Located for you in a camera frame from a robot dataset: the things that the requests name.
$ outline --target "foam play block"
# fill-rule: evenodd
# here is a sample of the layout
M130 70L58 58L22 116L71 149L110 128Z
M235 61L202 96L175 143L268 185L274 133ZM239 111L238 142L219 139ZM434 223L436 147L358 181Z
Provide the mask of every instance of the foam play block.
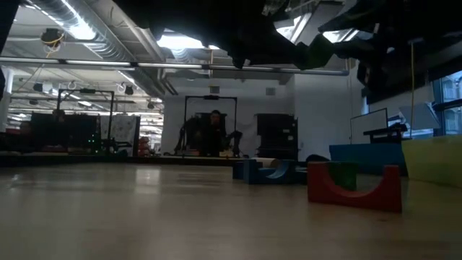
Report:
M244 161L244 181L247 184L290 184L293 183L294 163L283 160L278 168L259 169L256 160Z
M462 188L462 136L402 142L409 179Z
M401 180L398 166L385 166L383 179L372 191L347 191L337 186L325 162L310 162L307 167L308 201L349 207L401 212Z
M257 166L259 168L263 167L262 162L257 162ZM235 180L243 180L244 179L244 162L236 162L232 166L232 178Z
M332 181L347 191L356 191L356 174L359 166L352 162L326 162Z
M407 174L400 144L331 145L329 152L332 161L356 163L361 173L382 175L385 165L397 165L401 175Z
M348 191L356 191L356 174L359 166L352 162L326 162L329 175L334 183ZM297 168L295 171L296 183L307 184L307 168Z

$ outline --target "cable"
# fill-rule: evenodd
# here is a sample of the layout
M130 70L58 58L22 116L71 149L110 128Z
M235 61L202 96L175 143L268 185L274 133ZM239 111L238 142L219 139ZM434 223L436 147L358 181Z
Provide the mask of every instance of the cable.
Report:
M57 42L59 42L60 40L62 40L64 38L64 33L61 35L60 38L56 39L56 40L52 40L52 41L49 41L49 42L45 42L42 40L42 43L44 44L56 44Z
M57 43L60 39L62 39L63 36L64 36L64 34L63 34L58 40L54 40L54 41L53 41L53 42L54 42L54 43L53 43L53 48L56 46L56 43ZM49 57L51 56L51 54L52 54L52 53L55 53L55 52L56 52L56 51L51 51L51 52L47 53L46 58L49 58ZM18 87L18 89L16 90L16 92L19 92L19 91L20 91L20 90L21 90L21 89L22 89L22 88L34 77L35 73L37 73L37 71L38 71L39 69L42 69L42 68L43 68L43 65L44 65L44 64L41 64L40 66L38 66L38 67L35 69L35 71L30 75L30 77L27 78L26 81L21 85L21 87ZM42 70L40 70L40 72L38 73L37 79L38 79L38 77L40 76L40 73L42 73Z
M415 88L415 78L414 78L414 43L411 43L411 130L409 132L409 137L412 139L412 126L414 125L414 88Z
M37 71L38 71L42 66L43 66L43 64L40 65L40 66L38 66L38 67L35 69L35 71L30 75L30 77L29 77L28 79L26 79L26 81L21 85L21 87L19 87L19 88L16 90L16 92L20 91L20 90L30 81L30 79L32 79L32 77L34 77L35 73L37 73Z

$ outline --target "metal frame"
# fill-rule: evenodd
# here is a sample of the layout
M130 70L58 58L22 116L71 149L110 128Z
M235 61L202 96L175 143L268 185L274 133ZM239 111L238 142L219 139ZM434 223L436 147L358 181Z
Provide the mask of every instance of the metal frame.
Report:
M72 66L92 66L101 69L102 67L110 69L135 69L135 68L158 68L158 69L205 69L220 71L243 71L243 72L267 72L283 74L308 74L308 75L326 75L326 76L348 76L349 71L333 71L324 69L307 69L301 71L296 68L282 68L270 66L244 66L237 69L232 65L223 64L175 64L167 62L137 62L137 61L83 61L83 60L66 60L62 58L18 58L18 57L0 57L0 63L12 66L28 65L54 65L62 67Z
M188 112L188 99L190 98L201 98L205 100L220 100L220 99L228 99L228 100L234 100L234 131L236 131L237 127L237 97L220 97L216 95L205 95L205 96L195 96L195 95L187 95L185 96L185 110L184 110L184 117L183 117L183 126L184 126L184 132L183 132L183 141L181 144L181 149L184 151L186 148L186 138L184 137L186 135L186 113Z
M61 99L61 93L62 92L68 92L66 96L64 96L64 99ZM74 92L80 92L84 94L95 94L96 92L99 92L101 94L103 93L110 93L110 111L109 111L109 125L108 125L108 142L106 144L106 155L109 155L109 146L110 146L110 129L112 127L112 122L113 122L113 107L114 107L114 91L108 91L108 90L89 90L89 89L81 89L81 90L64 90L60 89L58 90L58 103L56 104L56 110L59 110L61 108L61 102L65 101L68 96L70 96Z
M370 115L371 113L377 113L379 111L382 111L382 110L385 110L385 125L386 127L384 128L388 128L388 109L387 108L382 108L382 109L379 109L379 110L375 110L375 111L372 111L372 112L369 112L367 114L364 114L364 115L361 115L361 116L355 116L355 117L352 117L349 119L349 143L350 144L353 144L353 128L352 128L352 120L355 119L355 118L360 118L360 117L363 117L363 116L367 116L367 115Z

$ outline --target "yellow-green mat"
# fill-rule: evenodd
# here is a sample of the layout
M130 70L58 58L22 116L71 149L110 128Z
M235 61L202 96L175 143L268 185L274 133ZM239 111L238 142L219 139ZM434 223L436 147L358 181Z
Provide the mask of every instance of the yellow-green mat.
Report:
M402 142L409 178L462 188L462 136Z

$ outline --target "person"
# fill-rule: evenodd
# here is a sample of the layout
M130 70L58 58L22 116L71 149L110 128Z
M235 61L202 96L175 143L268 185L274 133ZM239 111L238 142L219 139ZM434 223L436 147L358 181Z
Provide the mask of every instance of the person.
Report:
M210 113L210 124L204 126L202 130L203 155L219 157L219 153L223 150L226 129L221 120L222 114L218 110Z

